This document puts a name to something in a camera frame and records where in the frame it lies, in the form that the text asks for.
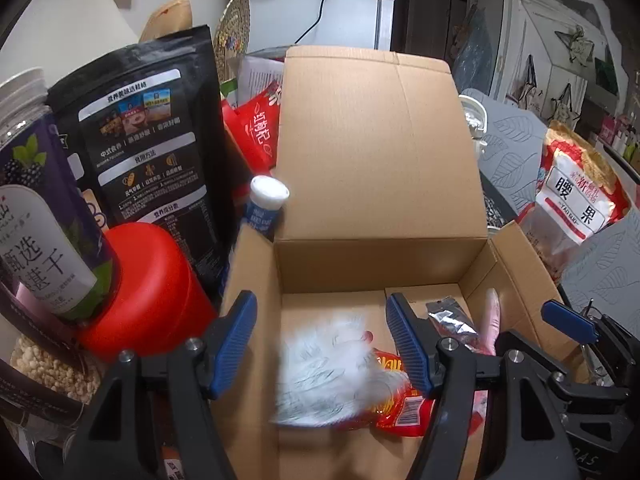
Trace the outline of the pink cone snack packet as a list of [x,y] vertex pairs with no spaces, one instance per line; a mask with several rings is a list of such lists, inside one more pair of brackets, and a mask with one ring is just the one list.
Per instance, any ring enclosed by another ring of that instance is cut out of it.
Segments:
[[494,288],[486,292],[485,311],[480,324],[480,343],[490,356],[496,354],[496,341],[500,334],[501,304]]

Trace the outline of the open cardboard box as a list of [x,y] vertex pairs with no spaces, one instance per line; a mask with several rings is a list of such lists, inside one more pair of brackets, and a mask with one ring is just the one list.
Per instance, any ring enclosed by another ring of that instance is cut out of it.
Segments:
[[254,292],[257,322],[212,411],[241,479],[402,479],[416,438],[272,420],[281,339],[340,314],[395,348],[386,298],[414,312],[454,297],[474,321],[495,289],[501,325],[577,373],[574,341],[546,324],[558,292],[516,224],[487,232],[474,144],[446,63],[378,50],[288,50],[274,172],[290,190],[276,235],[240,231],[224,303]]

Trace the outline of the blue white tube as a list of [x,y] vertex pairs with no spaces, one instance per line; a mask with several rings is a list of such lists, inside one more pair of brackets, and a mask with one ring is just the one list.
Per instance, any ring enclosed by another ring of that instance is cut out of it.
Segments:
[[269,236],[290,196],[290,190],[280,180],[269,176],[254,177],[250,181],[250,196],[243,221],[262,235]]

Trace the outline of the red canister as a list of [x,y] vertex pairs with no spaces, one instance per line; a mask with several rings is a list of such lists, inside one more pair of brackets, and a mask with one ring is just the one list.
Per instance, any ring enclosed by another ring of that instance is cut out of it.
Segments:
[[174,239],[159,226],[125,223],[106,232],[118,277],[99,313],[74,329],[81,347],[105,363],[122,350],[156,356],[202,336],[217,317]]

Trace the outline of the light blue chair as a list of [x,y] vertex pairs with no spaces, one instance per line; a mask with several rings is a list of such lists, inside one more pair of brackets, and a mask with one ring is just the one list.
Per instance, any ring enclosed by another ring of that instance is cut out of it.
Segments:
[[480,90],[469,88],[462,94],[476,99],[487,112],[487,145],[478,168],[518,216],[535,201],[547,126],[532,112],[500,103]]

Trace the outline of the white mini fridge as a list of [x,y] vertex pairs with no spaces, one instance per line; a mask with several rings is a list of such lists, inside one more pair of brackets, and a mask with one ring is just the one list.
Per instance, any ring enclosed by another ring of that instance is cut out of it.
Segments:
[[250,53],[304,46],[390,50],[394,0],[250,0]]

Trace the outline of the black stand-up pouch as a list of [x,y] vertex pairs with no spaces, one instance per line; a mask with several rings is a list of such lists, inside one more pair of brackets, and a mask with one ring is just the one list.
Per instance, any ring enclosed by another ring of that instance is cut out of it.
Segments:
[[236,217],[209,27],[96,58],[52,86],[48,104],[107,226],[167,231],[218,302]]

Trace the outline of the woven round fan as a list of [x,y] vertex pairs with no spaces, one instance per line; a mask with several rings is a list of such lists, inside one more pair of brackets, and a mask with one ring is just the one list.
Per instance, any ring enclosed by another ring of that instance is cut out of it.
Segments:
[[250,42],[250,0],[230,0],[216,27],[213,48],[220,82],[233,79]]

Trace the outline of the white patterned bread packet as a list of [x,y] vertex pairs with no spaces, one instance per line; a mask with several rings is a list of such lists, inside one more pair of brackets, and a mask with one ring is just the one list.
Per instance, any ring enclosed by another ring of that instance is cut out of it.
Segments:
[[362,316],[332,315],[283,337],[271,421],[291,428],[341,425],[408,385],[406,373],[380,363]]

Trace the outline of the red gold snack packet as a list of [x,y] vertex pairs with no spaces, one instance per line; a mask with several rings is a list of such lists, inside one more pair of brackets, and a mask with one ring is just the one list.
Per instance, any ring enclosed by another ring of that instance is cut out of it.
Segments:
[[433,401],[408,382],[382,404],[356,418],[342,422],[339,430],[358,430],[369,427],[401,438],[422,438],[426,434],[433,409]]

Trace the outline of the silver foil snack packet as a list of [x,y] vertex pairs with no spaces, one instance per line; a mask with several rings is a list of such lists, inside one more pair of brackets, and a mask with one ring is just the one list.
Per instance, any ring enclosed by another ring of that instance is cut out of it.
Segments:
[[474,351],[480,350],[480,334],[454,297],[428,302],[426,312],[440,336],[457,339]]

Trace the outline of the white kettle bottle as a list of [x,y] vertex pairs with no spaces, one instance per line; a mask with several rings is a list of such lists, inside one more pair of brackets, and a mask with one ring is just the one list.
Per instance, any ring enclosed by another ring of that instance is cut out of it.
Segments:
[[474,142],[476,158],[480,159],[480,156],[484,154],[487,146],[485,140],[488,125],[486,108],[480,101],[472,98],[472,96],[460,94],[459,100],[464,111],[466,124],[468,125],[472,141]]

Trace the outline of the mulberry jar dark label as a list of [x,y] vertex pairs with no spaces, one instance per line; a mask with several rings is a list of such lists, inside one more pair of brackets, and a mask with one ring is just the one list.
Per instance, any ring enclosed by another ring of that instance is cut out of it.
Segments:
[[59,318],[91,318],[110,296],[111,245],[76,185],[43,70],[1,85],[1,261]]

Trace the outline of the large cashew nut bag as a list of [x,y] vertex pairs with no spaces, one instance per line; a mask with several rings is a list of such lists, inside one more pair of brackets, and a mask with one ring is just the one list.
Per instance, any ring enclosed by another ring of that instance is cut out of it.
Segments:
[[553,119],[544,137],[533,203],[518,224],[553,281],[590,237],[624,218],[631,201],[620,178],[585,139]]

